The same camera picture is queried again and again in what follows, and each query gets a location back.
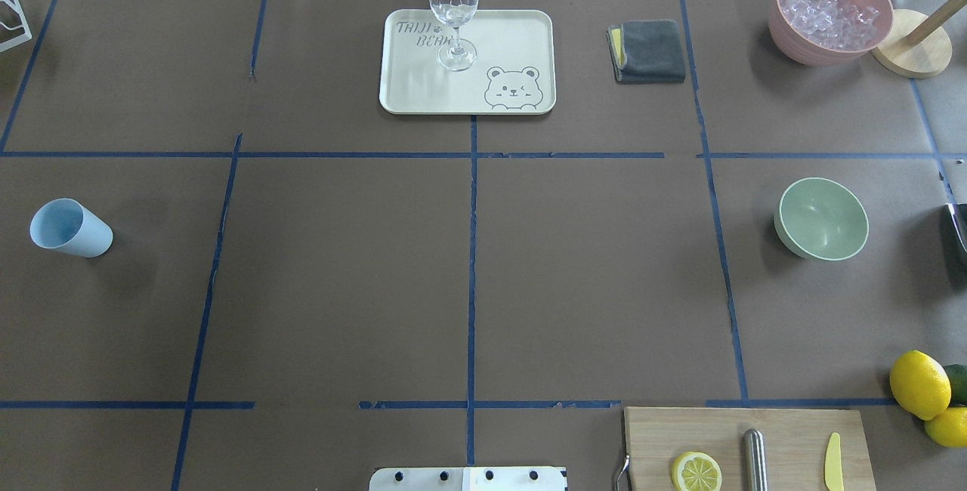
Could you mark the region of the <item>light green bowl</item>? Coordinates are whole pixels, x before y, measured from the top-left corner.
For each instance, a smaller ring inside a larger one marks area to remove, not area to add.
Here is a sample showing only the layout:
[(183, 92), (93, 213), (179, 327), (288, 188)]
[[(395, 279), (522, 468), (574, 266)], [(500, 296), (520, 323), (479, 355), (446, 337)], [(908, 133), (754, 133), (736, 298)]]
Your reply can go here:
[(815, 261), (844, 261), (867, 244), (866, 209), (833, 179), (802, 178), (785, 188), (774, 213), (778, 239), (794, 255)]

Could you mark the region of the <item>light blue plastic cup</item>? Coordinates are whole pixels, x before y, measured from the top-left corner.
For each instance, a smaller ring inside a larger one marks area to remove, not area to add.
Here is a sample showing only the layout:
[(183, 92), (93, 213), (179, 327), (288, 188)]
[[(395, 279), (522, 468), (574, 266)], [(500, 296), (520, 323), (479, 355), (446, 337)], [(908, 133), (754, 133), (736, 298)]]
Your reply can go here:
[(35, 246), (87, 259), (106, 253), (113, 243), (110, 226), (69, 198), (46, 202), (34, 214), (29, 233)]

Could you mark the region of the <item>pink bowl with ice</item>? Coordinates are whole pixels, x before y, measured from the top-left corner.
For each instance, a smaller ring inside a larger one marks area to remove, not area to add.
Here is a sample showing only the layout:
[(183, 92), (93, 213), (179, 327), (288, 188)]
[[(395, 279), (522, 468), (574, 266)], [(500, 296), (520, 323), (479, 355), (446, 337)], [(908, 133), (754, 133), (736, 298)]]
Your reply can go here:
[(773, 0), (769, 30), (791, 60), (833, 66), (873, 50), (893, 22), (891, 0)]

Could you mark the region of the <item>clear wine glass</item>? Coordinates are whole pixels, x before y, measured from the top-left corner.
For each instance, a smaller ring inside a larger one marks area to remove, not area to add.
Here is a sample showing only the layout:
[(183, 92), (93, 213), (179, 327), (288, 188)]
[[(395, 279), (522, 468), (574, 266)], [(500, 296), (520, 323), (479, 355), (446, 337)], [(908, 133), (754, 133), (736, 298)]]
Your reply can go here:
[(479, 0), (429, 0), (429, 6), (439, 23), (453, 30), (453, 39), (442, 45), (438, 60), (442, 67), (453, 72), (466, 71), (477, 59), (476, 47), (460, 36), (460, 29), (476, 14)]

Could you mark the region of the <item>half lemon slice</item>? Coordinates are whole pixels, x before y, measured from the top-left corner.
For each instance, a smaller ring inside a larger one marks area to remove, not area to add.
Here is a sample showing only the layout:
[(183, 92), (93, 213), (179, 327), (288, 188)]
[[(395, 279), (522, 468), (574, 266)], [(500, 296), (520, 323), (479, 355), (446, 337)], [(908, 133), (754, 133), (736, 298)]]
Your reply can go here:
[(701, 451), (686, 451), (672, 463), (670, 480), (677, 491), (718, 491), (723, 476), (715, 458)]

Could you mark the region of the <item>steel muddler stick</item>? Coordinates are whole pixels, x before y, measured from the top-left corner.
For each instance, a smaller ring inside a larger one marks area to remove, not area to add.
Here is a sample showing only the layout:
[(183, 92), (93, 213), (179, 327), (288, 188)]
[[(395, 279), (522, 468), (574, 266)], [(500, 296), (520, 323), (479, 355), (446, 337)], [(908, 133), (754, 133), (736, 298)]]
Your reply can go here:
[(743, 435), (746, 458), (746, 481), (749, 490), (769, 490), (765, 437), (759, 429), (747, 429)]

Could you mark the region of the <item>wooden cutting board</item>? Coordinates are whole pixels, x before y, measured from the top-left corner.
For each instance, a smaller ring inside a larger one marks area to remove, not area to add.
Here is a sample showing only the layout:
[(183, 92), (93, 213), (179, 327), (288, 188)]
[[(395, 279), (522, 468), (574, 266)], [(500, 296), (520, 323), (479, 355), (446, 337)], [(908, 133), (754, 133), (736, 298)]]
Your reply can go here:
[(750, 428), (764, 436), (770, 490), (825, 490), (826, 444), (833, 432), (842, 437), (846, 490), (876, 488), (855, 409), (625, 407), (624, 425), (635, 490), (673, 490), (673, 462), (686, 451), (716, 460), (723, 490), (746, 490), (743, 436)]

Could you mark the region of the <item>yellow plastic knife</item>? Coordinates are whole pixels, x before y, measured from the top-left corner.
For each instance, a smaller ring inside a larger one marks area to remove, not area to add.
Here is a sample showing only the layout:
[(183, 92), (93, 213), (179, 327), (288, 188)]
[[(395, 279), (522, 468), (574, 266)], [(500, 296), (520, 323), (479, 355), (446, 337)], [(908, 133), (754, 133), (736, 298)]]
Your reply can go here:
[(829, 491), (843, 491), (842, 436), (832, 432), (826, 440), (824, 453), (824, 484)]

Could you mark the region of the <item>yellow lemon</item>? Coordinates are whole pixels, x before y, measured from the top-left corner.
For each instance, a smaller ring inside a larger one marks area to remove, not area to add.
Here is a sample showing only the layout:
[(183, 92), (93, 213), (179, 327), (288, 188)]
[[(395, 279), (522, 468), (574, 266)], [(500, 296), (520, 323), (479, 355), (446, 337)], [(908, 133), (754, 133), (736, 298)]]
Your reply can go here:
[(945, 369), (919, 350), (901, 354), (892, 363), (888, 381), (898, 405), (925, 422), (945, 412), (952, 402), (952, 385)]
[(965, 449), (967, 446), (966, 407), (949, 407), (933, 419), (923, 422), (923, 429), (930, 440), (948, 449)]

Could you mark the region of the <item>wooden paper stand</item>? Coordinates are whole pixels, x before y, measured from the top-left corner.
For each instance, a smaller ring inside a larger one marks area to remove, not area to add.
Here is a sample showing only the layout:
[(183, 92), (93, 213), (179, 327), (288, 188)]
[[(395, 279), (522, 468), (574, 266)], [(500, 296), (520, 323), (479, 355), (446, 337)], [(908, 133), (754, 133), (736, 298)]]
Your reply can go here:
[(952, 40), (943, 23), (960, 12), (966, 0), (947, 0), (926, 16), (918, 11), (895, 9), (887, 36), (873, 49), (885, 68), (901, 76), (925, 79), (942, 73), (952, 60)]

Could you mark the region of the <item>green lime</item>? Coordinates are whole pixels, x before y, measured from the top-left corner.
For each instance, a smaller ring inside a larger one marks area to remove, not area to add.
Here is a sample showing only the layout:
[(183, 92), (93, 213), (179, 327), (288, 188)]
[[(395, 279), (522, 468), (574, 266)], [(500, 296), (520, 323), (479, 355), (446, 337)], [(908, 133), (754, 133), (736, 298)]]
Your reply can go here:
[(965, 407), (967, 404), (967, 368), (963, 364), (944, 365), (947, 380), (950, 382), (952, 398), (950, 404)]

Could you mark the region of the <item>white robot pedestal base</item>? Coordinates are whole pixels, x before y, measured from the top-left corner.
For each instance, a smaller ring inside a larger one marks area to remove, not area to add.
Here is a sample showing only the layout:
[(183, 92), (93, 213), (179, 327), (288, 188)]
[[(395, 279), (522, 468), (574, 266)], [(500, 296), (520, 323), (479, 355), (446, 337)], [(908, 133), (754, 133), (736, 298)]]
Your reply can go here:
[(553, 466), (383, 468), (369, 490), (567, 490), (567, 471)]

